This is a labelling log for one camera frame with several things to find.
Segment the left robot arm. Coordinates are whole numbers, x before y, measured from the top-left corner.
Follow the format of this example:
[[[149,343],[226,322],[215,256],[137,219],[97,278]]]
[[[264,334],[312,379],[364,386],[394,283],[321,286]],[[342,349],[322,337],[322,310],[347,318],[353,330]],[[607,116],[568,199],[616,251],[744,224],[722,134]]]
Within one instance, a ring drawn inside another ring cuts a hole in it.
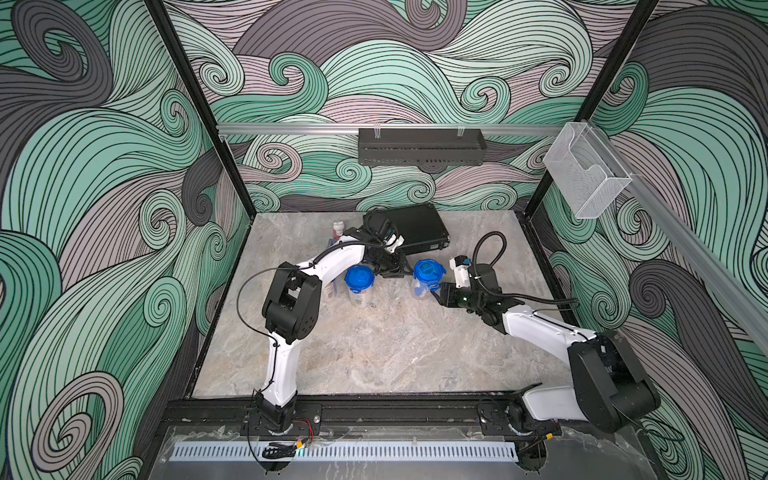
[[[302,342],[319,320],[323,287],[369,255],[394,258],[404,237],[394,231],[370,233],[348,230],[336,243],[314,257],[275,272],[261,314],[269,339],[266,376],[255,394],[255,409],[267,428],[291,428],[298,397],[297,371]]]

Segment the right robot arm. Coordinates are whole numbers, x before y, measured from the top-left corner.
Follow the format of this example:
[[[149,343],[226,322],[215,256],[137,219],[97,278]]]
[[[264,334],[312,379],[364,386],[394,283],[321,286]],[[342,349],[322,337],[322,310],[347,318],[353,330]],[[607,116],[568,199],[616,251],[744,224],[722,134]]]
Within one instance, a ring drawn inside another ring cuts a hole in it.
[[[529,386],[518,394],[513,417],[519,426],[575,421],[614,433],[661,406],[650,376],[616,330],[577,328],[477,284],[443,282],[437,297],[442,306],[475,314],[487,326],[548,352],[568,367],[569,386]]]

